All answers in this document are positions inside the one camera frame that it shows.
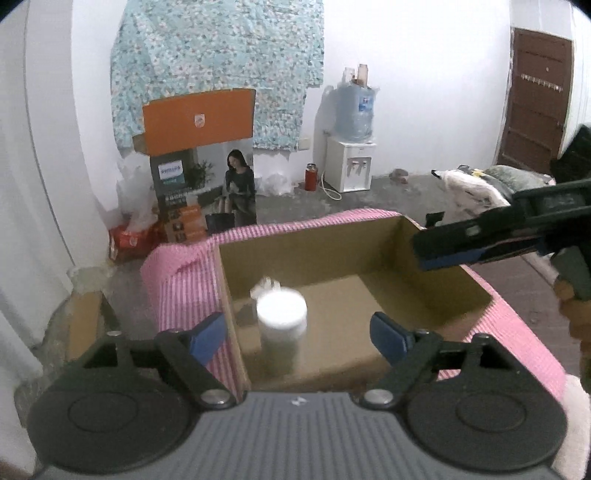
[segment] person's hand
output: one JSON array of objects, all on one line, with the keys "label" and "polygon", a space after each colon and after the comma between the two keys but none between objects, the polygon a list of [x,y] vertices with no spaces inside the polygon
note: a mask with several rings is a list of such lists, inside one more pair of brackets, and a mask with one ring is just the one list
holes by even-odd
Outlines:
[{"label": "person's hand", "polygon": [[569,333],[581,341],[581,354],[591,358],[591,301],[574,298],[574,290],[566,280],[554,283],[554,293],[560,300],[560,313],[569,320]]}]

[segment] brown door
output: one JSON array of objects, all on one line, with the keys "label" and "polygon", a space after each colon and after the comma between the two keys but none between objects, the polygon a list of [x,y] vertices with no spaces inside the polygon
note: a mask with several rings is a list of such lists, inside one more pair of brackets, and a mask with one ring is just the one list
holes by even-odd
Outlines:
[{"label": "brown door", "polygon": [[515,29],[513,72],[498,162],[550,173],[564,134],[572,78],[572,43]]}]

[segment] red thermos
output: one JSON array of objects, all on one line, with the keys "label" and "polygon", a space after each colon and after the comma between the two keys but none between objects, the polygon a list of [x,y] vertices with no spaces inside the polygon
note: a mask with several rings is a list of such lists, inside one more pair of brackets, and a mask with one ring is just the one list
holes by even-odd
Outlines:
[{"label": "red thermos", "polygon": [[304,190],[313,192],[316,190],[318,183],[318,168],[315,163],[308,163],[306,165],[306,178],[304,180]]}]

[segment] woman with black hair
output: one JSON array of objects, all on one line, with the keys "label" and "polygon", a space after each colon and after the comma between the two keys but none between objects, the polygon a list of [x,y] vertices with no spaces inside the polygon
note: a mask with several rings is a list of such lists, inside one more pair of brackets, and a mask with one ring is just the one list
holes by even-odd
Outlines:
[{"label": "woman with black hair", "polygon": [[228,171],[224,189],[224,212],[236,211],[237,223],[250,225],[256,223],[255,175],[247,165],[240,150],[234,149],[228,154]]}]

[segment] pink striped cloth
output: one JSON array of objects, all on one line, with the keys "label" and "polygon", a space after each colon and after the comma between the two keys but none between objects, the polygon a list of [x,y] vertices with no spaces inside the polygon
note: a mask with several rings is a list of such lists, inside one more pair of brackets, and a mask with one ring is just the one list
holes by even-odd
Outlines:
[{"label": "pink striped cloth", "polygon": [[[221,311],[213,262],[213,251],[217,244],[397,215],[399,213],[386,210],[350,210],[318,220],[235,228],[194,245],[160,246],[141,268],[150,303],[156,313],[158,329],[191,329],[209,314]],[[465,340],[470,340],[478,332],[491,333],[560,400],[566,373],[558,360],[488,283],[472,270],[467,271],[492,295],[493,300]],[[207,368],[220,382],[237,393],[232,352],[227,342]]]}]

